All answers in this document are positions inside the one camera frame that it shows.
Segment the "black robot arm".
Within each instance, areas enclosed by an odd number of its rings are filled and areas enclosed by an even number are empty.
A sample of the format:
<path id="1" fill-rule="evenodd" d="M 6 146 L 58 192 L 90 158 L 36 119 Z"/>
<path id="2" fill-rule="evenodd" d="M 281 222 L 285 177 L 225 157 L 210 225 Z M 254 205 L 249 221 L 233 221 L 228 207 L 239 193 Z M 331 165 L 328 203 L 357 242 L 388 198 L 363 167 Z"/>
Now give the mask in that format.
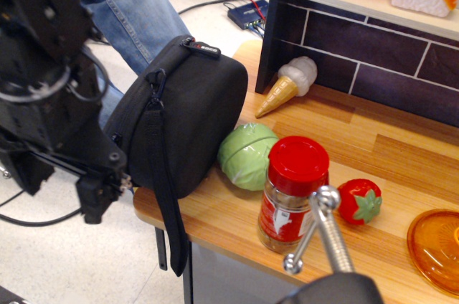
<path id="1" fill-rule="evenodd" d="M 76 175 L 88 224 L 130 185 L 99 123 L 108 87 L 85 45 L 95 35 L 80 0 L 1 0 L 1 164 L 29 194 L 56 168 Z"/>

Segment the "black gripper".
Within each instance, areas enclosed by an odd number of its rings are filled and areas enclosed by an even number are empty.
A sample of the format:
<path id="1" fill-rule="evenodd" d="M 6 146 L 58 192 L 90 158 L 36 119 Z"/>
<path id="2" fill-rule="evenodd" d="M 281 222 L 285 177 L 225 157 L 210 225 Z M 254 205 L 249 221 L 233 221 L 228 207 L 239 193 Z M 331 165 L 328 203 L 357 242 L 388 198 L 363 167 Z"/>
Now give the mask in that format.
<path id="1" fill-rule="evenodd" d="M 2 128 L 1 162 L 31 195 L 56 168 L 78 176 L 77 195 L 87 224 L 101 223 L 128 183 L 126 156 L 100 128 Z"/>

